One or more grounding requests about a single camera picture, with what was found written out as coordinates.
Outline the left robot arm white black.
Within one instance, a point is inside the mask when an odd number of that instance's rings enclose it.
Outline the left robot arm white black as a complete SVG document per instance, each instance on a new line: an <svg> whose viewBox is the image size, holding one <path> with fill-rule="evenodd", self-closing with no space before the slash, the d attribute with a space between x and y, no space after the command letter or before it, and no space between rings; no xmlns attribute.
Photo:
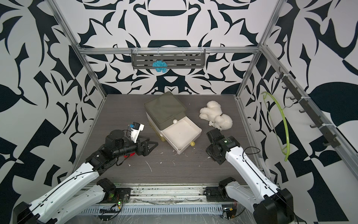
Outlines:
<svg viewBox="0 0 358 224"><path fill-rule="evenodd" d="M122 130L111 131L105 143L59 185L31 203L18 204L13 209L12 222L64 224L88 207L110 197L115 198L116 187L107 178L99 180L80 195L77 192L112 166L120 166L120 157L128 159L133 153L148 156L157 146L157 142L138 134L134 139L128 139Z"/></svg>

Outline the drawer unit olive cream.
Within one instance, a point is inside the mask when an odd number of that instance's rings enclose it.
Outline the drawer unit olive cream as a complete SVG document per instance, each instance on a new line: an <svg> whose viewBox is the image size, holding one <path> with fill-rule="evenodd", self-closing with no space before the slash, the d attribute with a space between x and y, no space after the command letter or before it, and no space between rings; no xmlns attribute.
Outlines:
<svg viewBox="0 0 358 224"><path fill-rule="evenodd" d="M179 121L186 116L186 107L170 91L145 102L144 107L151 127L163 142L166 140L160 131L172 125L175 119Z"/></svg>

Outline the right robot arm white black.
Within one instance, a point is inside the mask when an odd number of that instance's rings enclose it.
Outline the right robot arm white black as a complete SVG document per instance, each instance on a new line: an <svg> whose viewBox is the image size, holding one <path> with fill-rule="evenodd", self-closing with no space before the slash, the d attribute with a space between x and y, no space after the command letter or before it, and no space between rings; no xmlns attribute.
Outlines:
<svg viewBox="0 0 358 224"><path fill-rule="evenodd" d="M207 132L207 137L207 154L220 165L229 162L249 186L246 189L227 178L219 183L220 196L240 203L258 224L292 224L296 217L292 194L266 177L234 137L225 137L217 128Z"/></svg>

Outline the white drawer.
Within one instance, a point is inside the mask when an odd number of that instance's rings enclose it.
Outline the white drawer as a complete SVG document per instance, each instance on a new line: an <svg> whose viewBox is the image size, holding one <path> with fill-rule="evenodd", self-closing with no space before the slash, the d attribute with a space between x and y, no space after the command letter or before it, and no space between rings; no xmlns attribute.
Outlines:
<svg viewBox="0 0 358 224"><path fill-rule="evenodd" d="M191 142L195 142L201 132L202 129L188 117L184 117L160 131L161 136L166 139L178 155L191 146Z"/></svg>

